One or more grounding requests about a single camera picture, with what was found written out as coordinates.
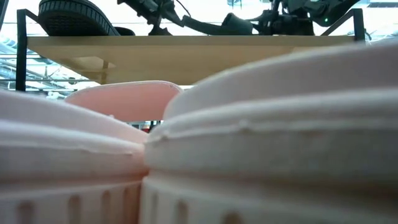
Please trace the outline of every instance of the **store shelf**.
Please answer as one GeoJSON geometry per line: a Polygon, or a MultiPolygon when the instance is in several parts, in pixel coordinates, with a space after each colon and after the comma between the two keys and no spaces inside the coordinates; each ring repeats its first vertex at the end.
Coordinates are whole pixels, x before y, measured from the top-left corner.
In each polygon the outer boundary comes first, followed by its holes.
{"type": "Polygon", "coordinates": [[[28,37],[28,49],[100,83],[191,85],[227,68],[354,42],[348,36],[28,37]]]}

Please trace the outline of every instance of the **black shelf bracket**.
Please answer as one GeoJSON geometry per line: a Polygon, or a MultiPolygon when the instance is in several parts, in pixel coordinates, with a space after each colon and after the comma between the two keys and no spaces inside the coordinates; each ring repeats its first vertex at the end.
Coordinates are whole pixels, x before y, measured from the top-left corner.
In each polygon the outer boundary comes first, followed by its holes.
{"type": "MultiPolygon", "coordinates": [[[[26,91],[26,60],[27,60],[27,31],[26,17],[38,23],[37,16],[27,9],[17,10],[17,69],[16,90],[26,91]]],[[[342,18],[329,27],[322,35],[330,35],[349,18],[354,19],[354,40],[365,41],[365,28],[362,9],[351,9],[342,18]]]]}

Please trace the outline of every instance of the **wooden shelf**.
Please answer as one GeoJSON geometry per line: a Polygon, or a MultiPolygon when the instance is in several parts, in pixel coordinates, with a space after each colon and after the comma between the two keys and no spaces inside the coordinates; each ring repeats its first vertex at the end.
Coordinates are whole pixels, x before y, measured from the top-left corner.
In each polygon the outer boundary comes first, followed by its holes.
{"type": "Polygon", "coordinates": [[[348,36],[29,37],[28,48],[102,84],[191,85],[244,63],[353,41],[348,36]]]}

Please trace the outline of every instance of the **black sandal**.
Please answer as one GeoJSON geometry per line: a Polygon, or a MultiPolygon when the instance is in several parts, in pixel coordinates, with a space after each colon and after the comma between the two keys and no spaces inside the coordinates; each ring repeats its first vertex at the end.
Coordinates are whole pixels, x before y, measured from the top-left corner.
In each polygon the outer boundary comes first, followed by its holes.
{"type": "Polygon", "coordinates": [[[49,36],[135,35],[127,28],[113,27],[88,0],[42,0],[38,20],[49,36]]]}

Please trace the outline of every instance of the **metal shelf frame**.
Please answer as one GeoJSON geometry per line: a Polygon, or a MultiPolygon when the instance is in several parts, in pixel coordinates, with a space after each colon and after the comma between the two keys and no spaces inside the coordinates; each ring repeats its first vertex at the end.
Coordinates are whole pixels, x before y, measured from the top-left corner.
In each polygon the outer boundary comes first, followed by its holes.
{"type": "MultiPolygon", "coordinates": [[[[26,17],[37,22],[37,16],[28,9],[17,10],[17,68],[16,68],[16,90],[26,91],[26,60],[27,60],[27,29],[26,17]]],[[[354,40],[365,41],[365,29],[362,9],[351,9],[342,18],[329,27],[322,35],[330,35],[349,18],[354,20],[354,40]]]]}

